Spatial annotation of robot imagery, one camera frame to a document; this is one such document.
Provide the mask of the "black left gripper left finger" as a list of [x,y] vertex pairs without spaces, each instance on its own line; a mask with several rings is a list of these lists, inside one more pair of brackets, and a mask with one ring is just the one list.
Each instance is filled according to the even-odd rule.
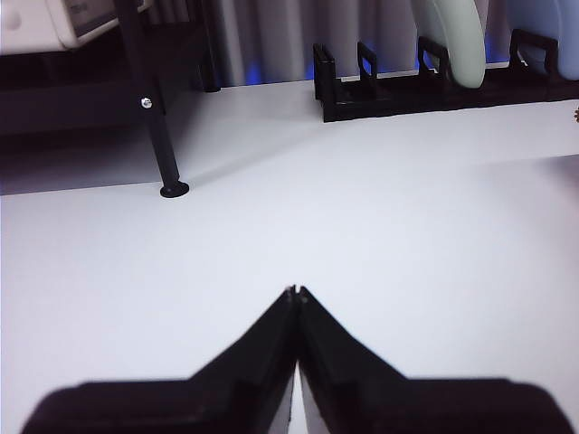
[[25,433],[285,433],[297,362],[297,293],[285,289],[192,377],[85,382],[47,394]]

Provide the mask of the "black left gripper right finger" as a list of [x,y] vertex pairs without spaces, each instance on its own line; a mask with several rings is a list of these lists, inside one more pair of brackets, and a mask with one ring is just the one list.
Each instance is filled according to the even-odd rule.
[[307,423],[325,433],[566,433],[552,395],[504,378],[404,376],[298,293]]

